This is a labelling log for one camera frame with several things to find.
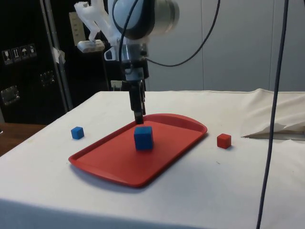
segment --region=red cube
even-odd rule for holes
[[[222,149],[227,149],[232,145],[232,137],[230,135],[222,134],[217,137],[217,146]]]

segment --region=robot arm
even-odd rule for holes
[[[89,28],[89,41],[80,42],[82,52],[102,51],[104,45],[95,36],[102,31],[111,48],[105,52],[107,61],[119,60],[119,43],[128,14],[135,0],[108,0],[109,14],[103,0],[91,0],[75,4],[80,19]],[[164,34],[175,28],[179,20],[179,7],[173,0],[138,0],[122,46],[122,69],[130,85],[131,107],[137,124],[145,115],[145,79],[149,77],[146,57],[150,35]]]

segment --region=cube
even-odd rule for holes
[[[137,127],[134,131],[134,141],[137,150],[152,150],[153,128],[151,126]]]
[[[227,149],[232,145],[232,137],[230,135],[222,134],[217,137],[217,146],[222,149]]]
[[[80,140],[85,137],[84,129],[82,127],[76,127],[71,130],[72,138],[76,140]]]

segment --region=small blue cube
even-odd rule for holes
[[[73,139],[80,140],[85,137],[84,129],[81,127],[76,127],[71,130]]]
[[[137,127],[134,131],[134,141],[137,150],[152,150],[153,128],[151,126]]]

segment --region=white wall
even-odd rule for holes
[[[169,34],[153,37],[150,59],[176,64],[191,56],[202,43],[201,0],[177,0],[180,20]],[[203,51],[183,66],[164,68],[150,64],[148,90],[203,90]]]
[[[154,37],[151,59],[177,63],[207,35],[217,0],[177,0],[181,19],[174,32]],[[222,0],[215,29],[196,58],[177,68],[150,64],[148,89],[273,89],[284,0]],[[305,5],[290,0],[281,78],[282,91],[305,91]]]

